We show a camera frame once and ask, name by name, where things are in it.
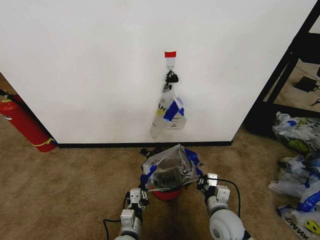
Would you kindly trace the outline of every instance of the black cable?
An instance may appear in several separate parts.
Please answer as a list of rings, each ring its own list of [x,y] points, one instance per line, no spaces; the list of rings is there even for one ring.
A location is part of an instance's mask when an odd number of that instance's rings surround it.
[[[236,192],[238,193],[238,217],[240,218],[241,198],[240,198],[240,191],[239,191],[239,188],[237,187],[237,185],[234,182],[230,181],[230,180],[221,179],[221,178],[208,178],[208,180],[216,180],[216,181],[221,181],[221,182],[227,182],[227,183],[232,184],[235,187]]]
[[[110,223],[119,223],[121,222],[121,220],[111,220],[111,219],[103,219],[103,225],[104,225],[104,229],[105,229],[105,234],[106,234],[106,240],[109,240],[109,231],[108,231],[108,227],[106,222],[110,222]]]
[[[124,196],[124,199],[123,199],[123,204],[122,204],[122,210],[125,209],[127,196],[128,196],[128,192],[125,193],[125,196]],[[103,222],[103,226],[104,226],[104,229],[105,229],[106,240],[109,240],[109,231],[108,231],[108,227],[107,227],[107,222],[109,222],[109,223],[120,223],[121,219],[118,219],[118,220],[103,219],[102,222]]]

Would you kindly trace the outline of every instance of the black object on floor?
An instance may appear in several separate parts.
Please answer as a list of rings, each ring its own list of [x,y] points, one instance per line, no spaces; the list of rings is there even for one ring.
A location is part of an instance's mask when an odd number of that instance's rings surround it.
[[[307,76],[303,76],[294,87],[308,93],[310,91],[313,92],[319,88],[319,85],[317,85],[316,83],[317,80],[314,80]]]

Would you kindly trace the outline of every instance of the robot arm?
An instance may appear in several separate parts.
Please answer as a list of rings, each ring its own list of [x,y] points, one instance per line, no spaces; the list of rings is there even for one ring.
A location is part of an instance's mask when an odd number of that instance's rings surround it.
[[[197,182],[197,189],[204,196],[207,212],[210,216],[209,229],[214,240],[253,240],[235,213],[228,209],[230,190],[227,186],[217,185],[218,175],[202,175]],[[121,213],[121,230],[115,240],[140,240],[142,212],[149,199],[141,188],[133,188],[127,197],[128,209]]]
[[[218,175],[209,173],[201,176],[197,189],[204,196],[207,212],[210,216],[210,233],[214,240],[243,240],[245,228],[241,219],[228,209],[230,190],[227,186],[217,185]]]
[[[128,208],[123,209],[120,216],[121,230],[116,240],[140,240],[142,212],[149,205],[147,193],[141,188],[132,188],[127,202]]]

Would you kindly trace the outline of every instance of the floor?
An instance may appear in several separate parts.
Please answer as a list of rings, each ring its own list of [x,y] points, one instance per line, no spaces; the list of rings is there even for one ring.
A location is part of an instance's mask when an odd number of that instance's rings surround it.
[[[268,188],[277,161],[296,152],[240,128],[232,146],[190,147],[204,172],[234,181],[241,192],[241,218],[255,240],[299,239],[275,208],[298,200]],[[145,157],[140,148],[37,151],[0,118],[0,235],[3,240],[103,240],[103,218],[118,219],[126,191],[137,187]],[[237,211],[232,186],[229,206]],[[210,240],[204,197],[192,184],[175,200],[148,194],[142,239]],[[120,230],[109,223],[110,239]]]

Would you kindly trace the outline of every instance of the white wall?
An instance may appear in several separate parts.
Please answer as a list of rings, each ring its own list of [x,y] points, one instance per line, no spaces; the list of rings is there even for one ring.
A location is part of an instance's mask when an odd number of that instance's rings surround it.
[[[0,71],[59,143],[231,141],[315,2],[2,1]],[[187,123],[152,140],[168,50]]]

